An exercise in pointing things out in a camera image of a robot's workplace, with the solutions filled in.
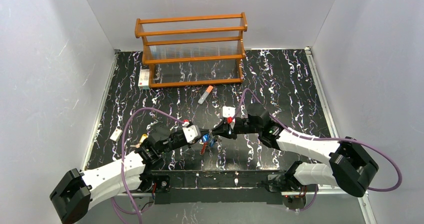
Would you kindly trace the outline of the red white keyring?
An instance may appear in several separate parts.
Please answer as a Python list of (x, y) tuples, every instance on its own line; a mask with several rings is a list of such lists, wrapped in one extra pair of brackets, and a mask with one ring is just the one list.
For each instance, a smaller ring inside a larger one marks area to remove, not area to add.
[(205, 153), (205, 150), (208, 148), (208, 147), (213, 147), (217, 142), (218, 142), (218, 137), (217, 136), (214, 136), (214, 135), (212, 135), (213, 136), (213, 140), (214, 140), (214, 143), (213, 143), (213, 145), (206, 145), (206, 144), (203, 144), (203, 142), (202, 142), (202, 138), (201, 138), (201, 144), (202, 144), (202, 148), (201, 148), (201, 150), (200, 150), (200, 155), (201, 156), (203, 156), (204, 155), (204, 153)]

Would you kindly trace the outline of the aluminium front frame rail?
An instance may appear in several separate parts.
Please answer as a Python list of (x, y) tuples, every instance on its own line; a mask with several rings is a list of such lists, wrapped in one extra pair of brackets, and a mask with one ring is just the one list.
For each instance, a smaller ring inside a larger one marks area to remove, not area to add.
[(320, 194), (343, 193), (329, 185), (289, 184), (283, 173), (275, 170), (155, 170), (130, 176), (126, 183), (120, 176), (111, 178), (110, 174), (99, 169), (74, 169), (66, 174), (51, 195), (54, 203), (63, 203), (58, 210), (61, 221), (75, 223), (95, 205), (127, 192), (136, 204), (142, 197), (155, 204), (265, 202), (294, 211), (311, 206)]

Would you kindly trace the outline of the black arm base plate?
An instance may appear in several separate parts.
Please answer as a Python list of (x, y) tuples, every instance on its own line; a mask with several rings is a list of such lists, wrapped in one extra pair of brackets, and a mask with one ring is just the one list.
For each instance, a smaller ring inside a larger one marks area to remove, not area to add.
[(274, 170), (154, 170), (141, 175), (142, 184), (132, 194), (151, 197), (155, 204), (262, 202), (304, 208), (313, 186), (291, 188), (283, 176)]

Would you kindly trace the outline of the small white red box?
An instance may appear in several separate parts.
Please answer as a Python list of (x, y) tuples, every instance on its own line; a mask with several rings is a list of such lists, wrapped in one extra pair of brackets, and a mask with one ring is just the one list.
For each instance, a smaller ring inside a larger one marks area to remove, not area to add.
[(150, 70), (141, 69), (138, 78), (138, 88), (140, 90), (149, 90), (150, 89)]

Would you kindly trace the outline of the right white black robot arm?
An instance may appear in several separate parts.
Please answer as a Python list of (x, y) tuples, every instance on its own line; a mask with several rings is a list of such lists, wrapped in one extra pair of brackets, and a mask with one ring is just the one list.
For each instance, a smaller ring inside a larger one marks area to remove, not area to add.
[(274, 120), (261, 104), (249, 105), (246, 118), (223, 117), (212, 134), (236, 139), (241, 134), (257, 134), (261, 144), (280, 151), (297, 153), (316, 163), (294, 162), (273, 186), (297, 189), (307, 185), (338, 186), (362, 197), (379, 170), (378, 164), (355, 139), (325, 140), (302, 135)]

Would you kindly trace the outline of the wooden three-tier shelf rack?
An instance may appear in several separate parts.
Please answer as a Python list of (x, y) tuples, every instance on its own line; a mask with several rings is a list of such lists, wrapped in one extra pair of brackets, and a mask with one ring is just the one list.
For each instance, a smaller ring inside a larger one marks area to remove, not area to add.
[(142, 64), (149, 69), (149, 87), (242, 83), (247, 30), (244, 12), (137, 19), (134, 34), (142, 40)]

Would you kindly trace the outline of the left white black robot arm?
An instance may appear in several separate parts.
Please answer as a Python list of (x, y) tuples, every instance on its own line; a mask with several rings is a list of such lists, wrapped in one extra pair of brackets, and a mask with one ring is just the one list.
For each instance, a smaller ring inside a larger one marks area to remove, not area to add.
[(69, 170), (49, 195), (61, 222), (76, 223), (100, 202), (138, 189), (141, 175), (153, 168), (165, 153), (194, 144), (208, 133), (208, 129), (194, 124), (175, 132), (155, 125), (141, 145), (123, 159), (96, 169)]

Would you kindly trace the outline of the blue key tag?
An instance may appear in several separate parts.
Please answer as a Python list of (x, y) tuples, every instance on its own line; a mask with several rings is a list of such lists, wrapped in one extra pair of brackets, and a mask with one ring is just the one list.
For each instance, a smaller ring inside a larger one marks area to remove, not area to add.
[(206, 145), (213, 145), (213, 143), (214, 143), (213, 136), (210, 135), (210, 134), (204, 135), (202, 137), (202, 142), (203, 142), (203, 144), (206, 144)]

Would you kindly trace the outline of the orange grey marker pen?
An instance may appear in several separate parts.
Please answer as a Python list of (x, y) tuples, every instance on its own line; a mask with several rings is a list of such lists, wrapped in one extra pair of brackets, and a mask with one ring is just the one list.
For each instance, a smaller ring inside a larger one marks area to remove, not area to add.
[(206, 100), (206, 98), (209, 96), (209, 94), (211, 93), (211, 91), (213, 90), (213, 86), (209, 85), (207, 87), (207, 89), (205, 90), (205, 92), (201, 95), (200, 99), (198, 100), (198, 104), (203, 104), (204, 101)]

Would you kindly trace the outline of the white small tag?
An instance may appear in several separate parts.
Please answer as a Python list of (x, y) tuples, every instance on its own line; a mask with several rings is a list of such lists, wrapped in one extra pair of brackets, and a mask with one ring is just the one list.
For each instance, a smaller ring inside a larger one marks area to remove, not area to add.
[(122, 135), (122, 130), (119, 128), (116, 128), (110, 135), (109, 139), (114, 142), (117, 142), (119, 138), (121, 137), (121, 135)]

